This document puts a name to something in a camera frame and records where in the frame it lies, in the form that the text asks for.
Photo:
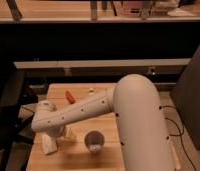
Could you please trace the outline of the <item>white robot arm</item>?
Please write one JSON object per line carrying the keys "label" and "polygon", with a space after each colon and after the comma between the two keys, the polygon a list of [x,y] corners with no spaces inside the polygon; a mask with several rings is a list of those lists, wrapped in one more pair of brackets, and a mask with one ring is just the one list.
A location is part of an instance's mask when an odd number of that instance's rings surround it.
{"label": "white robot arm", "polygon": [[125,171],[175,171],[159,93],[145,76],[129,74],[114,87],[58,110],[38,103],[31,127],[57,137],[68,124],[113,113]]}

